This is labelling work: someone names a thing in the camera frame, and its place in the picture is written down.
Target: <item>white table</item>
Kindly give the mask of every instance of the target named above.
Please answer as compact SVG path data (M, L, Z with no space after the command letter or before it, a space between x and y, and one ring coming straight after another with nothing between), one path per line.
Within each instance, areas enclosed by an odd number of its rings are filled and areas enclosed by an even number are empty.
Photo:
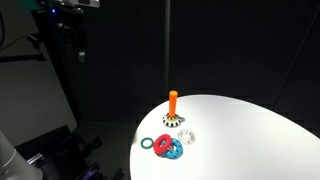
M177 128L163 125L168 101L139 125L130 152L132 180L318 180L320 140L292 121L241 100L213 95L179 97ZM145 137L178 139L181 129L195 134L176 160L143 149Z

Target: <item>orange cylinder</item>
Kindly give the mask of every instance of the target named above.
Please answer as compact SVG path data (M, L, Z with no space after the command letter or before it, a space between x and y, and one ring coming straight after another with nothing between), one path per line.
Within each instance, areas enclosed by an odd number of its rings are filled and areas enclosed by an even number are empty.
M169 93L169 118L174 118L176 116L176 107L177 107L177 91L170 91Z

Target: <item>teal ring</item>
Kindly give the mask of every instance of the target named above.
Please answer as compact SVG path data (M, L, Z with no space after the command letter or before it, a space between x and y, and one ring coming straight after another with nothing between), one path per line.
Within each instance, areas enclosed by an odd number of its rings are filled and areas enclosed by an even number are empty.
M150 146L144 146L144 145L143 145L144 141L146 141L146 140L151 141L151 145L150 145ZM150 148L152 148L153 143L154 143L154 142L153 142L153 140L152 140L151 138L146 137L146 138L143 138L143 139L141 140L140 145L141 145L141 147L142 147L143 149L150 149Z

